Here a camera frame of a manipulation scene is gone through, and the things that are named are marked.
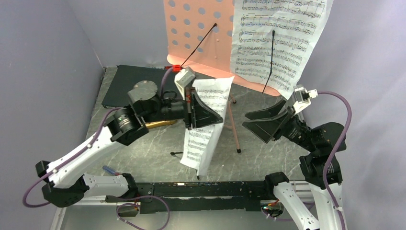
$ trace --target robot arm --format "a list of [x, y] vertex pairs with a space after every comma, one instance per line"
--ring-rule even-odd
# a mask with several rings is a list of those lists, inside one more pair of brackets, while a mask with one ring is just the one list
[[176, 95], [160, 97], [155, 83], [141, 81], [128, 92], [130, 104], [115, 109], [89, 139], [56, 161], [37, 163], [39, 177], [51, 174], [44, 179], [44, 198], [57, 207], [67, 207], [89, 196], [136, 197], [137, 186], [130, 174], [93, 176], [86, 170], [97, 160], [147, 134], [145, 122], [183, 119], [187, 129], [221, 123], [222, 117], [204, 104], [192, 87], [193, 70], [185, 68], [179, 74], [187, 76], [183, 81], [185, 100], [175, 99]]
[[[333, 157], [327, 171], [327, 182], [339, 201], [340, 210], [336, 210], [334, 207], [333, 199], [325, 187], [323, 168], [344, 127], [341, 124], [329, 122], [316, 128], [310, 128], [298, 118], [297, 114], [309, 106], [310, 99], [315, 97], [317, 97], [316, 90], [307, 91], [299, 85], [293, 92], [295, 102], [292, 107], [287, 106], [285, 110], [280, 112], [286, 102], [280, 101], [271, 108], [247, 113], [246, 117], [250, 121], [244, 122], [243, 126], [266, 143], [284, 136], [310, 152], [307, 156], [299, 158], [300, 168], [305, 180], [309, 182], [319, 221], [297, 198], [284, 173], [277, 172], [268, 175], [264, 181], [265, 187], [270, 195], [276, 196], [284, 204], [298, 229], [341, 230], [343, 228], [338, 212], [342, 213], [344, 219], [345, 217], [341, 208], [342, 176], [340, 165], [336, 157]], [[338, 151], [345, 149], [345, 142], [342, 141]]]

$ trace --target gray wall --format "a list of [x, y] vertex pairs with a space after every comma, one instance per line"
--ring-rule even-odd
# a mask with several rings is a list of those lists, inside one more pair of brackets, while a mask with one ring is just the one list
[[[334, 1], [300, 80], [342, 94], [353, 110], [348, 149], [338, 153], [349, 229], [405, 229], [405, 10], [401, 0]], [[304, 111], [313, 126], [346, 114], [329, 95]]]
[[[34, 165], [81, 143], [102, 75], [63, 0], [0, 2], [0, 229], [46, 230], [56, 208], [28, 209]], [[43, 202], [40, 187], [29, 196]]]
[[169, 64], [162, 0], [68, 2], [103, 66]]

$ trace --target marble table surface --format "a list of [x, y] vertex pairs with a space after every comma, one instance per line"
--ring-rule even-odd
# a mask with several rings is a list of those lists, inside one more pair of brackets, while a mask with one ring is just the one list
[[[108, 111], [101, 102], [117, 71], [117, 67], [106, 69], [99, 95], [92, 113], [87, 137], [92, 135]], [[197, 78], [207, 78], [198, 74]], [[263, 143], [254, 134], [242, 127], [246, 112], [264, 109], [274, 105], [282, 97], [273, 97], [233, 84], [231, 93], [237, 100], [231, 104], [234, 122], [242, 152], [236, 152], [234, 136], [230, 129], [224, 128], [218, 141], [212, 162], [206, 176], [199, 181], [244, 181], [264, 180], [269, 173], [284, 172], [290, 180], [303, 180], [299, 167], [299, 156], [307, 151], [282, 137], [278, 141]], [[173, 157], [170, 152], [182, 151], [184, 123], [179, 121], [171, 126], [163, 126], [150, 132], [111, 154], [90, 168], [88, 173], [107, 175], [102, 169], [108, 165], [121, 173], [131, 173], [136, 182], [194, 182], [195, 169], [180, 164], [180, 156]]]

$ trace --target perforated music stand desk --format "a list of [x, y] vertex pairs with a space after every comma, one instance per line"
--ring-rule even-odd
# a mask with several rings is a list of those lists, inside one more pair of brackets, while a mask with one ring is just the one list
[[[231, 73], [231, 36], [234, 5], [232, 0], [164, 0], [168, 34], [168, 62], [180, 65], [217, 23], [200, 48], [185, 63], [194, 71], [214, 78], [234, 77], [234, 84], [262, 92], [264, 85], [249, 82]], [[279, 96], [269, 86], [266, 94]]]

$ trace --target sheet music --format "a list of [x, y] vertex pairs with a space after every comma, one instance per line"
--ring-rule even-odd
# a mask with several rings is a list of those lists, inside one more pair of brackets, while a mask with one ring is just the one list
[[[223, 120], [226, 117], [228, 95], [234, 77], [195, 80], [200, 99], [216, 111]], [[224, 122], [203, 128], [186, 130], [181, 163], [197, 169], [197, 175], [206, 175]]]
[[236, 0], [231, 72], [289, 99], [326, 25], [333, 0]]

